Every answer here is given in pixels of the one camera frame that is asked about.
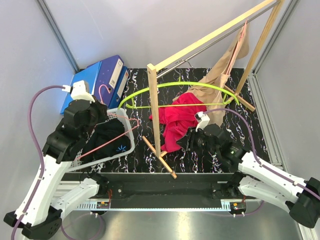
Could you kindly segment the red t shirt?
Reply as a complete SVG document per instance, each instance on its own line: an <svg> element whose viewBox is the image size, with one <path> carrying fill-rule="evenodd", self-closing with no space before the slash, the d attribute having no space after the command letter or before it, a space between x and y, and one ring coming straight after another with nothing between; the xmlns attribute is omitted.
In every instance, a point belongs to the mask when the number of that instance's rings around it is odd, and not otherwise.
<svg viewBox="0 0 320 240"><path fill-rule="evenodd" d="M161 150L168 153L178 151L181 147L177 141L186 135L189 128L196 127L198 124L195 114L206 110L206 106L190 92L179 96L171 106L160 107L159 123L165 125L164 144Z"/></svg>

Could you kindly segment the neon yellow hanger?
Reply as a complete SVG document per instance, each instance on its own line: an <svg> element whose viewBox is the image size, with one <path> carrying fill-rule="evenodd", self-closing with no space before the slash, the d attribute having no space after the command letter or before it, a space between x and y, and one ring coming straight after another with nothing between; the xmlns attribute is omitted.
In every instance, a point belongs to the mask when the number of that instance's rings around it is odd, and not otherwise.
<svg viewBox="0 0 320 240"><path fill-rule="evenodd" d="M198 68L179 68L160 77L157 88L159 93L159 108L165 108L171 105L175 99L184 94L192 86L201 86L216 89L222 92L224 104L229 104L233 91L225 85L220 88L214 85L201 83L193 73L198 73ZM234 100L240 103L240 97ZM129 70L128 83L125 87L123 97L119 103L119 108L129 109L147 109L150 108L148 75L145 68L133 68Z"/></svg>

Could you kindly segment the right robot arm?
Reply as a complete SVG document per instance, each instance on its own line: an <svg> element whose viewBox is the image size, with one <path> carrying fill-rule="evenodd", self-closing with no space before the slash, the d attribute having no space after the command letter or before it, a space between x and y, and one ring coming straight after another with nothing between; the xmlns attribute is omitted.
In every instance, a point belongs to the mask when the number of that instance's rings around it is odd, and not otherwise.
<svg viewBox="0 0 320 240"><path fill-rule="evenodd" d="M241 195L275 205L297 223L313 229L320 218L320 182L285 172L258 158L253 151L233 142L216 124L204 129L189 128L177 141L186 151L202 150L216 154L225 172L233 173L222 194Z"/></svg>

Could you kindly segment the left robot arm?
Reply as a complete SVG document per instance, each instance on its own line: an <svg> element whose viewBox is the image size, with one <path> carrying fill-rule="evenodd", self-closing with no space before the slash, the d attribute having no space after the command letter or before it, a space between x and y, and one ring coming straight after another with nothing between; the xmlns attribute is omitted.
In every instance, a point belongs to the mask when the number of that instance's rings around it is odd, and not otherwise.
<svg viewBox="0 0 320 240"><path fill-rule="evenodd" d="M108 196L108 179L92 172L65 195L54 198L59 183L97 124L108 119L107 106L96 100L73 100L46 140L37 177L25 199L4 222L29 240L49 240L62 221L89 198Z"/></svg>

